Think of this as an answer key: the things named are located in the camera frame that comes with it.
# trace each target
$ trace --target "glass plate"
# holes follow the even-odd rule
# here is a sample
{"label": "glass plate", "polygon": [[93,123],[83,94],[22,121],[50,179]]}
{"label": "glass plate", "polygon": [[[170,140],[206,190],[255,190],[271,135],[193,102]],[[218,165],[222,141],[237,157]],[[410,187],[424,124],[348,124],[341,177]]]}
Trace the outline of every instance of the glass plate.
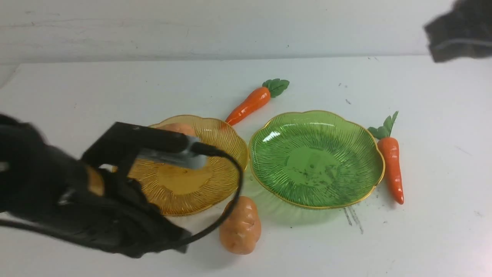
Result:
{"label": "glass plate", "polygon": [[[150,127],[171,123],[192,126],[202,142],[226,151],[246,169],[246,142],[229,124],[214,118],[178,115]],[[137,159],[128,176],[140,182],[147,199],[158,205],[163,215],[178,216],[203,211],[229,197],[237,189],[239,174],[228,160],[212,157],[199,170]]]}
{"label": "glass plate", "polygon": [[249,149],[258,182],[303,208],[355,204],[384,175],[384,159],[369,131],[327,111],[280,114],[253,135]]}

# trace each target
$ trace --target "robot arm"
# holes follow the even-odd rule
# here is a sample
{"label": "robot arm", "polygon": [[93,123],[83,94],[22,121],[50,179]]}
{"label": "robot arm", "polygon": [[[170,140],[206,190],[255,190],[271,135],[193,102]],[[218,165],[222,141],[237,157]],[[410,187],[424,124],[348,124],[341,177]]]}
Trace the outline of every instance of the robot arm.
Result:
{"label": "robot arm", "polygon": [[[127,178],[137,157],[196,169],[206,156],[229,159],[240,173],[239,187],[230,208],[195,235],[161,216],[139,182]],[[118,170],[100,169],[103,164]],[[0,115],[0,209],[32,223],[0,220],[0,226],[133,258],[167,249],[184,253],[229,216],[242,180],[231,156],[183,134],[117,122],[76,160],[45,144],[30,124]]]}
{"label": "robot arm", "polygon": [[492,0],[459,0],[424,29],[436,63],[492,56]]}

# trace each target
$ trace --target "carrot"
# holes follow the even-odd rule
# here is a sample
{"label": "carrot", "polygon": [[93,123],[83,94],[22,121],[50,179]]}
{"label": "carrot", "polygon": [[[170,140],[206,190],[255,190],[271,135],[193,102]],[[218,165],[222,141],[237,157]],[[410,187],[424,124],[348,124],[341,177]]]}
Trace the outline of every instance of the carrot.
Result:
{"label": "carrot", "polygon": [[254,111],[266,105],[270,98],[275,98],[289,86],[289,81],[273,79],[263,83],[262,87],[255,89],[234,111],[229,114],[225,122],[234,125],[243,120]]}
{"label": "carrot", "polygon": [[379,128],[369,127],[371,134],[379,140],[377,147],[383,154],[386,162],[386,182],[393,198],[398,204],[403,204],[403,185],[400,171],[400,146],[395,138],[390,137],[393,124],[398,116],[398,111],[393,117],[388,116],[383,126]]}

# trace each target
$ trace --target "carrot leaves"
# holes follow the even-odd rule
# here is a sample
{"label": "carrot leaves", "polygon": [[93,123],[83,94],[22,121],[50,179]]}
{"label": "carrot leaves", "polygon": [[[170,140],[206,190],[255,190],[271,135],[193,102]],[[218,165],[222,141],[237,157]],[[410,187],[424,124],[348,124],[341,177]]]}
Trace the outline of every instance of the carrot leaves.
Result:
{"label": "carrot leaves", "polygon": [[266,87],[270,91],[270,97],[275,98],[282,94],[287,89],[290,82],[287,80],[273,79],[263,83],[263,87]]}
{"label": "carrot leaves", "polygon": [[383,123],[383,126],[379,128],[369,127],[368,131],[376,138],[383,139],[391,136],[391,130],[393,129],[393,125],[398,116],[398,111],[396,111],[393,116],[388,116]]}

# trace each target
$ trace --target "gold rim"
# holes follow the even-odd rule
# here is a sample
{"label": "gold rim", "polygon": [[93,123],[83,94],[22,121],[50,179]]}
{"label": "gold rim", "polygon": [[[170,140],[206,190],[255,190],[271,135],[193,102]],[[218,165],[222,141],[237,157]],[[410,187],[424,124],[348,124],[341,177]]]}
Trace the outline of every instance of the gold rim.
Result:
{"label": "gold rim", "polygon": [[312,206],[305,206],[305,205],[301,205],[301,204],[298,204],[298,203],[294,203],[292,201],[289,201],[287,199],[285,199],[284,197],[280,196],[279,194],[277,194],[276,192],[272,191],[269,187],[267,187],[262,181],[260,181],[258,179],[258,176],[256,176],[256,173],[254,172],[254,169],[253,169],[253,157],[251,156],[251,142],[252,142],[252,139],[249,140],[249,143],[248,143],[248,154],[249,154],[249,164],[251,166],[251,173],[253,174],[254,178],[256,179],[256,181],[258,181],[258,183],[260,183],[261,186],[263,186],[265,189],[267,189],[269,192],[273,193],[275,196],[277,196],[278,198],[286,201],[287,203],[290,203],[294,206],[298,206],[298,207],[301,207],[301,208],[308,208],[308,209],[331,209],[331,208],[344,208],[344,207],[348,207],[348,206],[351,206],[351,205],[354,205],[354,204],[357,204],[359,202],[361,202],[362,200],[366,199],[367,197],[369,197],[369,195],[371,195],[371,193],[374,191],[374,189],[376,188],[377,185],[379,185],[379,183],[383,180],[383,177],[384,177],[384,173],[386,171],[386,162],[384,161],[384,157],[383,157],[383,154],[381,153],[381,151],[379,151],[379,148],[377,147],[377,143],[376,143],[376,139],[374,138],[374,136],[367,130],[367,128],[365,128],[364,126],[362,125],[359,125],[355,122],[352,122],[350,120],[346,120],[345,118],[339,116],[338,114],[336,113],[333,113],[333,112],[330,112],[330,111],[325,111],[325,110],[320,110],[320,109],[314,109],[314,110],[308,110],[308,111],[304,111],[304,112],[298,112],[298,111],[290,111],[290,112],[284,112],[284,113],[281,113],[281,114],[278,114],[274,117],[272,117],[262,128],[258,129],[256,132],[254,132],[254,134],[251,136],[251,138],[254,138],[256,136],[256,134],[258,132],[260,132],[261,130],[265,129],[268,127],[268,125],[277,117],[279,116],[282,116],[282,115],[285,115],[285,114],[303,114],[303,113],[309,113],[309,112],[314,112],[314,111],[319,111],[319,112],[325,112],[325,113],[329,113],[329,114],[332,114],[332,115],[335,115],[335,116],[338,116],[339,118],[341,118],[342,120],[348,122],[348,123],[352,123],[356,126],[359,126],[360,128],[362,128],[371,138],[372,138],[372,141],[374,142],[374,146],[376,147],[376,151],[377,153],[379,154],[379,156],[381,157],[381,161],[383,162],[383,170],[381,172],[381,176],[379,177],[378,181],[376,182],[376,184],[374,184],[372,186],[372,189],[366,194],[364,195],[361,199],[358,199],[352,203],[348,203],[348,204],[345,204],[345,205],[340,205],[340,206],[326,206],[326,207],[312,207]]}

